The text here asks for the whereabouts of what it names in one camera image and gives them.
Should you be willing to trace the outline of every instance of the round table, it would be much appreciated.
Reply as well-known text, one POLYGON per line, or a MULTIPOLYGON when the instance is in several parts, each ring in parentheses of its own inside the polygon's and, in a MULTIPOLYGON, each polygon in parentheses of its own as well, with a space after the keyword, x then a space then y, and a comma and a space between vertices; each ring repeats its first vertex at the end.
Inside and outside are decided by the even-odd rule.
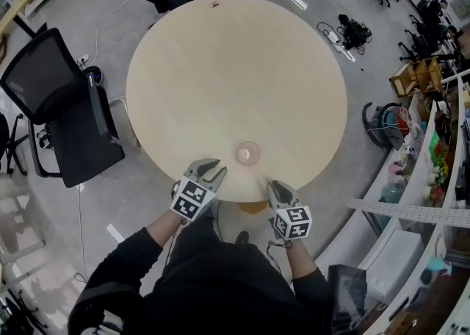
POLYGON ((194 160, 220 159, 224 201, 264 201, 272 179, 309 183, 346 125, 346 89, 328 43, 263 0, 196 0, 166 14, 138 45, 126 92, 149 157, 175 180, 194 160), (255 165, 236 159, 245 141, 261 149, 255 165))

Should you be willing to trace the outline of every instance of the white box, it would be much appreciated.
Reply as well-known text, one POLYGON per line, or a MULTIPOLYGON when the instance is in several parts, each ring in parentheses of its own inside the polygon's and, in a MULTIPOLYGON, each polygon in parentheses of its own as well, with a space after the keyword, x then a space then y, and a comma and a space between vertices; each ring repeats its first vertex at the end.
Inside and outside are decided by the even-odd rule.
POLYGON ((419 234, 395 229, 367 270, 369 294, 390 304, 413 272, 423 250, 419 234))
POLYGON ((308 206, 276 209, 274 228, 284 240, 304 238, 311 228, 311 213, 308 206))

